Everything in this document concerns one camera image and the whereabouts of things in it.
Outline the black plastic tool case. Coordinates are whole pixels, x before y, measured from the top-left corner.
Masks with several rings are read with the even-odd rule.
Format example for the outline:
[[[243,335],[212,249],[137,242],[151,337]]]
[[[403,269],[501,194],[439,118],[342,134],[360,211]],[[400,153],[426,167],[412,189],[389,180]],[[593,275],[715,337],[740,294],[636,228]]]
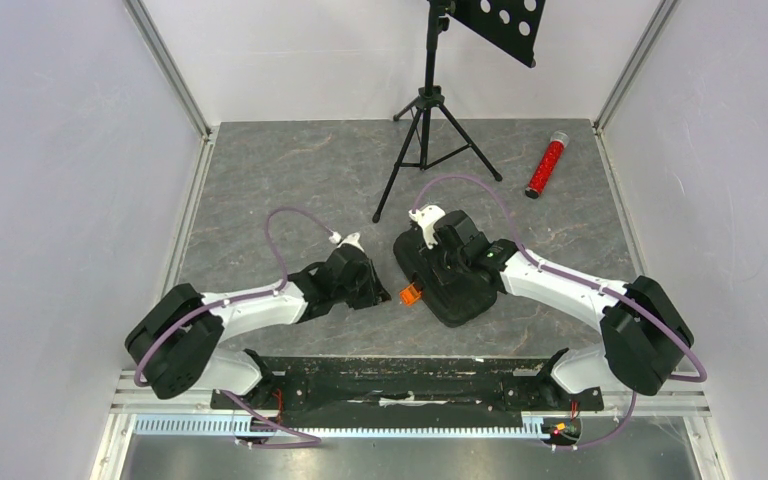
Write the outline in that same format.
[[[429,248],[422,232],[412,228],[396,238],[393,253],[432,314],[443,325],[455,328],[489,310],[496,303],[497,289],[486,271],[472,265],[490,247],[483,233],[463,241],[445,228],[443,236]]]

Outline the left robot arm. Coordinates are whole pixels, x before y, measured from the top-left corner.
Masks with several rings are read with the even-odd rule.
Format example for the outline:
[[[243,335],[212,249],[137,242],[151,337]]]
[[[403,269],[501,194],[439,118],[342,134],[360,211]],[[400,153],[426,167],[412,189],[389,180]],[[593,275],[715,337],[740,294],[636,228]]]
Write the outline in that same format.
[[[227,390],[248,407],[261,408],[274,393],[265,364],[253,351],[227,352],[220,343],[307,322],[338,304],[361,310],[390,298],[363,249],[343,243],[325,261],[266,287],[200,293],[189,283],[179,284],[131,330],[124,348],[138,368],[136,384],[160,400],[191,389]]]

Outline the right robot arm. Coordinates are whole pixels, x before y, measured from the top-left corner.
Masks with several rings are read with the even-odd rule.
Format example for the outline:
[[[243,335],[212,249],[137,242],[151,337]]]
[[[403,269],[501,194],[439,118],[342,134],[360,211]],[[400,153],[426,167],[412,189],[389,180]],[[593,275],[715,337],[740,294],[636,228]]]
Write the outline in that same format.
[[[676,372],[682,360],[699,363],[687,325],[654,280],[602,279],[507,239],[491,243],[462,211],[430,205],[410,217],[427,252],[440,255],[444,277],[475,279],[494,292],[535,300],[599,333],[600,344],[562,352],[539,378],[545,405],[562,408],[577,394],[615,383],[653,396],[667,380],[682,378]]]

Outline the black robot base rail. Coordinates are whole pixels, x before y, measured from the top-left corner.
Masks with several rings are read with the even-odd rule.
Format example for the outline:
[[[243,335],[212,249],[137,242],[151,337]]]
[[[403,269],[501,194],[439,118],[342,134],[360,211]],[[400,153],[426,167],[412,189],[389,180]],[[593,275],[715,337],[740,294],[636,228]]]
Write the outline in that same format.
[[[602,392],[564,392],[554,358],[276,357],[242,400],[293,428],[515,427],[524,412],[599,412]]]

